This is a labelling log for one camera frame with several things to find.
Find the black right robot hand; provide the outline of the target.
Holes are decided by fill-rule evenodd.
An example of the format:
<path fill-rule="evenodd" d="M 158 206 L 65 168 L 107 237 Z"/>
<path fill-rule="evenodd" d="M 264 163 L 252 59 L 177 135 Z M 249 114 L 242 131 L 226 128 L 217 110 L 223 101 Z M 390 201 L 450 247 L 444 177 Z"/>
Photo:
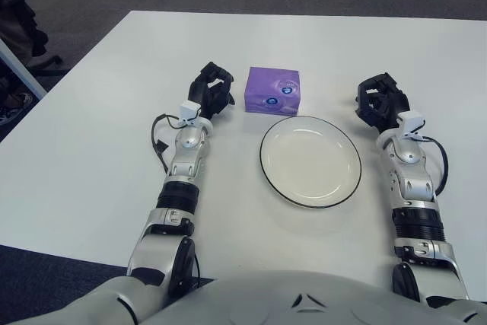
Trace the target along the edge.
<path fill-rule="evenodd" d="M 396 81 L 383 73 L 358 85 L 355 101 L 357 116 L 379 133 L 399 126 L 399 113 L 410 111 L 407 96 L 396 86 Z"/>

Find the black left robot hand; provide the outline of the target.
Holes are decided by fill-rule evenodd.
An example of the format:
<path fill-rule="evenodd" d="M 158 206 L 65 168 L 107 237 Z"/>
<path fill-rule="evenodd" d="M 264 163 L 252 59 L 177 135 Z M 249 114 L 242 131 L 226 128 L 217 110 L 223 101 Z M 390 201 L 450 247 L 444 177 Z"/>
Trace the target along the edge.
<path fill-rule="evenodd" d="M 235 105 L 231 95 L 234 77 L 225 69 L 209 62 L 191 83 L 188 100 L 200 105 L 199 115 L 210 120 L 227 105 Z"/>

